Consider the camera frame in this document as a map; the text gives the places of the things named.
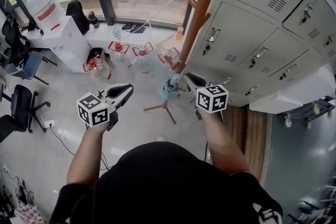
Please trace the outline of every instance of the cart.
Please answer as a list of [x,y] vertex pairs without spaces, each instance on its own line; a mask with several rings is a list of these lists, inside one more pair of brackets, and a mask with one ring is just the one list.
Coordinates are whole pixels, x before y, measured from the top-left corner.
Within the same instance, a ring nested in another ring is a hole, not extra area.
[[326,96],[325,98],[321,98],[314,102],[305,104],[297,109],[292,109],[290,111],[280,113],[278,116],[285,119],[285,126],[291,127],[292,121],[291,119],[296,120],[304,120],[306,124],[306,128],[311,128],[311,121],[317,119],[318,117],[327,113],[327,117],[331,119],[332,110],[335,106],[329,101],[334,98],[330,96]]

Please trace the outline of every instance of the shirt sleeve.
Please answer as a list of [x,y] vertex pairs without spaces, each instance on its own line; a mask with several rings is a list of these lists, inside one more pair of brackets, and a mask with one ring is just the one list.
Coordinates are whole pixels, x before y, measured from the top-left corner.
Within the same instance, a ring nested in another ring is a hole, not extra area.
[[77,201],[89,190],[90,188],[79,184],[63,186],[59,191],[56,206],[51,214],[50,224],[65,223]]
[[257,223],[282,223],[282,208],[260,186],[250,173],[241,172],[230,176],[239,194],[244,198],[245,206],[258,218]]

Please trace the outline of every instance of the white cube with black pattern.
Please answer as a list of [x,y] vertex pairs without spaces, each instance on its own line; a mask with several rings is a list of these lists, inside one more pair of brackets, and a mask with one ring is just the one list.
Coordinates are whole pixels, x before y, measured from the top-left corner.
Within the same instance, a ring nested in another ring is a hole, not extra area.
[[214,85],[197,89],[196,106],[209,113],[226,109],[228,91],[223,85]]
[[110,108],[91,92],[77,100],[78,116],[88,126],[94,127],[110,121]]

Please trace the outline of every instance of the orange bottle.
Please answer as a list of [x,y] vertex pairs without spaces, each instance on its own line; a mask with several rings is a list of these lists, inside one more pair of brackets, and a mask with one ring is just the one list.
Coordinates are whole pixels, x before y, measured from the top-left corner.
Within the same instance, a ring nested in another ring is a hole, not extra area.
[[179,27],[177,28],[177,32],[176,32],[177,41],[182,39],[182,34],[183,34],[183,25],[179,25]]

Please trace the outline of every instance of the white shoe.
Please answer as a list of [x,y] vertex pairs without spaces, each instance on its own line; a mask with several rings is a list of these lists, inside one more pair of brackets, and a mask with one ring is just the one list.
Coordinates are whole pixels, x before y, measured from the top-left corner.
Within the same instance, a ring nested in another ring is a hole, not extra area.
[[167,142],[167,139],[164,136],[158,136],[155,141],[157,141],[157,142]]

